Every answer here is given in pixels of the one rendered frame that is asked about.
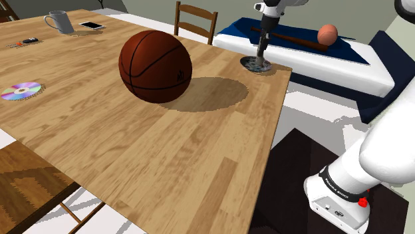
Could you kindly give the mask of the brown baseball bat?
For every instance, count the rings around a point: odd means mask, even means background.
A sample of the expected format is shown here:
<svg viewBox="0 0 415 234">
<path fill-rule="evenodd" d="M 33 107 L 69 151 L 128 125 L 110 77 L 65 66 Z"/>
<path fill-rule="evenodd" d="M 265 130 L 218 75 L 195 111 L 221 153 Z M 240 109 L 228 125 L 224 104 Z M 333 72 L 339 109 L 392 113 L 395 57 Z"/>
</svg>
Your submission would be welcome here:
<svg viewBox="0 0 415 234">
<path fill-rule="evenodd" d="M 307 40 L 298 39 L 298 38 L 295 38 L 295 37 L 289 37 L 289 36 L 285 36 L 285 35 L 279 35 L 277 33 L 271 33 L 271 35 L 273 35 L 274 37 L 283 39 L 285 41 L 289 41 L 289 42 L 292 42 L 292 43 L 295 43 L 297 45 L 301 45 L 301 46 L 304 46 L 304 47 L 309 47 L 311 49 L 315 49 L 315 50 L 318 50 L 318 51 L 326 52 L 327 49 L 328 49 L 328 46 L 322 45 L 320 43 L 315 43 L 313 41 L 307 41 Z"/>
</svg>

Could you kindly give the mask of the patterned round disc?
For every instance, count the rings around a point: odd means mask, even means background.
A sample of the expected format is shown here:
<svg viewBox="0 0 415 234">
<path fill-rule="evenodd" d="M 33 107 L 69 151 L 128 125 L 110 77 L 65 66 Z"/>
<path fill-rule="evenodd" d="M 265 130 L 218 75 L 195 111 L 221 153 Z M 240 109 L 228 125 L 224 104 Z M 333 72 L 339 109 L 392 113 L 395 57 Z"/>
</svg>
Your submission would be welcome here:
<svg viewBox="0 0 415 234">
<path fill-rule="evenodd" d="M 246 56 L 240 59 L 240 63 L 252 72 L 267 72 L 271 70 L 271 63 L 263 57 Z"/>
</svg>

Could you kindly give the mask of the pinkish orange ball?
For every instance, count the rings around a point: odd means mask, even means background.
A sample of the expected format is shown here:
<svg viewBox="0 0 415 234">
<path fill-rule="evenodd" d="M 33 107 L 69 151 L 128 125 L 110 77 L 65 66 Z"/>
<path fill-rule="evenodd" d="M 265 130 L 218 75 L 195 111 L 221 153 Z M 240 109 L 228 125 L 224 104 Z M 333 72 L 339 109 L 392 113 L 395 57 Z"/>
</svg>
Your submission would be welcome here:
<svg viewBox="0 0 415 234">
<path fill-rule="evenodd" d="M 334 25 L 323 25 L 317 34 L 317 40 L 320 44 L 331 46 L 335 43 L 338 37 L 337 28 Z"/>
</svg>

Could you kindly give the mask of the white bed with navy blanket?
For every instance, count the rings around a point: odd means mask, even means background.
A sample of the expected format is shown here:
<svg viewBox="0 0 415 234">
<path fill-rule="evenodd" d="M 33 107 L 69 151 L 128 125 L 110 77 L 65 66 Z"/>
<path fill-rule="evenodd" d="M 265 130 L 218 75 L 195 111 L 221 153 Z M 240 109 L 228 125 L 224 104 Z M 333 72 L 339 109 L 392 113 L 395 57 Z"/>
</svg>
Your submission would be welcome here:
<svg viewBox="0 0 415 234">
<path fill-rule="evenodd" d="M 326 51 L 281 39 L 317 42 L 317 31 L 278 25 L 264 57 L 291 67 L 292 82 L 356 101 L 368 124 L 389 106 L 415 77 L 415 60 L 389 35 L 378 31 L 369 44 L 338 37 Z"/>
</svg>

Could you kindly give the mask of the wooden chair with slat back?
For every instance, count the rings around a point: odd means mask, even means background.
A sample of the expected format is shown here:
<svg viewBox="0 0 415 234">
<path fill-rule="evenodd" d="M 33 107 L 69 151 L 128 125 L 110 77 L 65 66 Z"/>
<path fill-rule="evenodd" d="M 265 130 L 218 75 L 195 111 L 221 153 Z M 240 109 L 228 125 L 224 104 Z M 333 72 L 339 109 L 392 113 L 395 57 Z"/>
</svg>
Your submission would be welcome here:
<svg viewBox="0 0 415 234">
<path fill-rule="evenodd" d="M 211 21 L 211 25 L 210 25 L 210 29 L 209 31 L 193 25 L 191 23 L 187 23 L 187 22 L 181 22 L 180 21 L 180 13 L 181 12 L 185 12 L 185 13 L 189 13 L 191 15 L 195 15 L 207 20 Z M 197 35 L 203 36 L 205 38 L 207 38 L 207 44 L 208 45 L 212 45 L 213 43 L 213 35 L 215 32 L 215 26 L 217 23 L 217 15 L 218 12 L 214 11 L 213 13 L 199 8 L 199 7 L 194 7 L 192 5 L 182 5 L 180 1 L 176 2 L 176 12 L 175 12 L 175 21 L 174 21 L 174 35 L 178 36 L 179 33 L 179 28 L 181 29 L 185 29 L 187 31 L 190 31 L 192 33 L 195 33 Z"/>
</svg>

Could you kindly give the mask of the brown basketball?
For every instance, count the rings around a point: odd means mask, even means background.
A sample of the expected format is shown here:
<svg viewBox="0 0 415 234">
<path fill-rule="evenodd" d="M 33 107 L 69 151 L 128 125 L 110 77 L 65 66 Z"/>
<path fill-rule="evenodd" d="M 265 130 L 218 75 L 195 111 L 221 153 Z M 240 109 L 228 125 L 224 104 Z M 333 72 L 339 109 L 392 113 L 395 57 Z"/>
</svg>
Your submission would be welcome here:
<svg viewBox="0 0 415 234">
<path fill-rule="evenodd" d="M 177 99 L 192 79 L 189 52 L 163 31 L 147 30 L 130 37 L 120 51 L 118 67 L 126 88 L 150 103 Z"/>
</svg>

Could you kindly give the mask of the dark robot stand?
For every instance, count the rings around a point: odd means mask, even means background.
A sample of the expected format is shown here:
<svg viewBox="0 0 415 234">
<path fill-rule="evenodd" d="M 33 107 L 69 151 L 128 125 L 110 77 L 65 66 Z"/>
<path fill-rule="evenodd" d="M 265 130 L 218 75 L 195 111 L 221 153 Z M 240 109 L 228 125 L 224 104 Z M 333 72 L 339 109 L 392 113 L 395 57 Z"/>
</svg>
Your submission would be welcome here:
<svg viewBox="0 0 415 234">
<path fill-rule="evenodd" d="M 337 155 L 297 129 L 270 151 L 248 234 L 346 234 L 309 207 L 304 180 Z M 383 185 L 369 192 L 365 234 L 407 234 L 408 201 Z"/>
</svg>

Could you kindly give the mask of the white smartphone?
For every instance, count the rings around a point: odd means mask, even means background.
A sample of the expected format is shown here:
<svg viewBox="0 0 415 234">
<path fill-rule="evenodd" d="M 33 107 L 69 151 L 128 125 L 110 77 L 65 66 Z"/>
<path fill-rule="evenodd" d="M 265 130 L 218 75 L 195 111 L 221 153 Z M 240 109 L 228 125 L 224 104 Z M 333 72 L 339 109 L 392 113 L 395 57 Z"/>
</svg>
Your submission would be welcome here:
<svg viewBox="0 0 415 234">
<path fill-rule="evenodd" d="M 89 28 L 89 29 L 93 29 L 93 30 L 104 28 L 103 25 L 100 25 L 98 23 L 93 23 L 93 22 L 90 22 L 90 21 L 79 23 L 79 25 L 81 25 L 83 27 L 86 27 L 86 28 Z"/>
</svg>

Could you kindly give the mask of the light wooden table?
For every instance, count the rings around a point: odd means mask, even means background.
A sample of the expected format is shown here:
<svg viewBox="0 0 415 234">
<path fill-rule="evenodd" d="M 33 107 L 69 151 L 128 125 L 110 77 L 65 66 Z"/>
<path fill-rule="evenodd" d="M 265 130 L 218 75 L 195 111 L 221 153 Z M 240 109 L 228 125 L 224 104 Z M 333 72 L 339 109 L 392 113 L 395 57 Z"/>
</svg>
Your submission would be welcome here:
<svg viewBox="0 0 415 234">
<path fill-rule="evenodd" d="M 253 73 L 239 53 L 182 39 L 189 88 L 147 103 L 118 71 L 142 26 L 83 9 L 69 18 L 73 35 L 42 17 L 0 23 L 0 92 L 45 85 L 28 100 L 0 99 L 0 128 L 148 234 L 247 234 L 291 69 Z"/>
</svg>

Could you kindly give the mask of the grey mug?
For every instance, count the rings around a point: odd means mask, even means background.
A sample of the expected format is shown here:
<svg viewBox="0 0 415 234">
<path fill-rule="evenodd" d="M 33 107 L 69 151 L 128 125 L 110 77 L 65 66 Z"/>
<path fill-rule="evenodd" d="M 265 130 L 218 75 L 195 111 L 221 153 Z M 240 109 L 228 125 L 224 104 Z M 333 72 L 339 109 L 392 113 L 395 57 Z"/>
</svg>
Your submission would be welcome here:
<svg viewBox="0 0 415 234">
<path fill-rule="evenodd" d="M 48 18 L 53 20 L 55 26 L 48 23 Z M 44 16 L 43 19 L 48 26 L 56 29 L 61 34 L 71 34 L 74 32 L 66 11 L 51 11 L 48 15 Z"/>
</svg>

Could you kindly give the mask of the black car key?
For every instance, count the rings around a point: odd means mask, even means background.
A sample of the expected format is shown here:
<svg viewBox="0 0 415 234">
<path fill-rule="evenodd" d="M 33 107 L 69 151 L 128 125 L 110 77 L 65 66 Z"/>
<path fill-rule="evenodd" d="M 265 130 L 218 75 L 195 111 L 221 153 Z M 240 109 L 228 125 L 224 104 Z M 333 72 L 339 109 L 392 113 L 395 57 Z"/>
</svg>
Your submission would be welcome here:
<svg viewBox="0 0 415 234">
<path fill-rule="evenodd" d="M 13 44 L 10 44 L 10 45 L 7 45 L 7 46 L 10 47 L 10 48 L 13 48 L 13 47 L 22 47 L 23 45 L 35 43 L 35 42 L 38 42 L 38 41 L 39 40 L 37 38 L 33 38 L 32 37 L 32 38 L 29 38 L 29 39 L 24 39 L 22 41 L 18 41 L 16 43 L 13 43 Z"/>
</svg>

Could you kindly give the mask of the shiny compact disc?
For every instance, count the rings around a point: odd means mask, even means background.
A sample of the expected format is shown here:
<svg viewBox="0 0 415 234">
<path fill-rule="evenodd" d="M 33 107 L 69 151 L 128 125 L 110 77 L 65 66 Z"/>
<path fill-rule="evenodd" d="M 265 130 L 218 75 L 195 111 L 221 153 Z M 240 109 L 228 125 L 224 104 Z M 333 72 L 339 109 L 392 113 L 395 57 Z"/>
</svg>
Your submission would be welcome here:
<svg viewBox="0 0 415 234">
<path fill-rule="evenodd" d="M 15 84 L 5 89 L 1 93 L 1 97 L 4 100 L 22 100 L 38 93 L 41 88 L 41 84 L 37 82 Z"/>
</svg>

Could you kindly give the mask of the wooden chair with patterned seat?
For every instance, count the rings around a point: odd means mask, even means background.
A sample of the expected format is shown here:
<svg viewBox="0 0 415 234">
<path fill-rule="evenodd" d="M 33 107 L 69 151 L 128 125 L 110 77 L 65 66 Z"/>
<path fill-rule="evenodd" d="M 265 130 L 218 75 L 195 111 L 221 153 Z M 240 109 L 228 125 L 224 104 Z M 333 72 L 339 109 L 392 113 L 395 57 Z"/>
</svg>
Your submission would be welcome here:
<svg viewBox="0 0 415 234">
<path fill-rule="evenodd" d="M 63 201 L 80 185 L 28 147 L 15 141 L 0 149 L 0 234 L 23 234 L 56 206 L 77 225 L 75 234 L 104 206 L 79 219 Z"/>
</svg>

